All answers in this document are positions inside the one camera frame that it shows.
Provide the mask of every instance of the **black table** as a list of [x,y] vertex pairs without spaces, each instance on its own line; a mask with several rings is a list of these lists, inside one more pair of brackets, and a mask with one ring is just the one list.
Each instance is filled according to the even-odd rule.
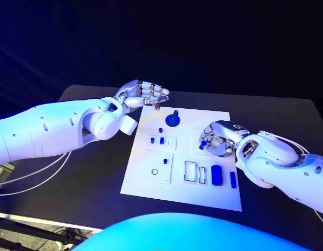
[[[112,97],[115,92],[117,88],[73,85],[59,101]],[[171,92],[163,106],[227,111],[230,120],[251,133],[272,132],[298,142],[311,153],[323,155],[323,119],[310,100]],[[140,113],[141,109],[130,114],[135,120]],[[312,209],[289,199],[278,188],[258,187],[240,170],[243,212],[119,194],[134,135],[135,132],[131,136],[118,132],[108,141],[94,142],[73,151],[60,172],[40,187],[0,197],[0,212],[98,228],[143,214],[193,213],[236,222],[312,250],[323,250],[323,223]],[[22,160],[9,178],[30,173],[55,159]],[[6,185],[4,192],[37,184],[58,167],[59,164]]]

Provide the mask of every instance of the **white board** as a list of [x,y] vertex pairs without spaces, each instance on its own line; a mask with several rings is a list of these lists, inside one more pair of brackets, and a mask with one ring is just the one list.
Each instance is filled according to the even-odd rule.
[[[179,111],[180,124],[168,127],[166,116],[173,114],[174,110]],[[119,193],[242,211],[235,156],[220,158],[199,149],[199,135],[204,127],[217,120],[229,119],[227,112],[170,107],[154,111],[150,106],[144,106]],[[163,164],[164,158],[171,158],[167,164]],[[196,182],[184,181],[186,161],[196,163]],[[222,166],[222,186],[212,185],[213,165]],[[154,167],[157,171],[163,167],[167,168],[163,169],[160,179],[151,174]],[[199,183],[199,167],[204,167],[204,184]],[[235,172],[236,188],[230,187],[229,172]]]

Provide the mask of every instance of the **robotic hand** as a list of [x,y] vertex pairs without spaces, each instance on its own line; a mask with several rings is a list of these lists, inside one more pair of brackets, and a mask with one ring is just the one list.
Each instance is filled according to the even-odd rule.
[[144,105],[158,109],[168,91],[134,80],[114,98],[86,99],[39,105],[0,120],[0,164],[24,158],[59,155],[121,130],[131,135],[137,122],[125,113]]
[[235,152],[236,167],[263,188],[276,186],[299,203],[323,213],[323,156],[310,154],[291,140],[261,131],[249,131],[232,121],[216,121],[203,130],[200,149],[219,157]]

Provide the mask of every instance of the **dark curtain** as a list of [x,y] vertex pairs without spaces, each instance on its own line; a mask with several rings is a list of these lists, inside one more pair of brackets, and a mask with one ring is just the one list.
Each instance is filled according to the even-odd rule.
[[132,79],[323,114],[323,2],[0,1],[0,117]]

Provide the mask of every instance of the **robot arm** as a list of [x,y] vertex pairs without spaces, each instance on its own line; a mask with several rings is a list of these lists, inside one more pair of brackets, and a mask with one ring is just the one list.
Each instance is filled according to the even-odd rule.
[[298,155],[278,138],[265,131],[251,135],[236,123],[216,121],[203,130],[199,141],[200,147],[217,156],[235,152],[236,167],[258,186],[276,186],[294,200],[323,213],[323,156],[308,152]]
[[168,100],[160,86],[134,80],[115,97],[39,105],[0,120],[0,164],[59,155],[121,130],[131,135],[137,122],[125,113]]

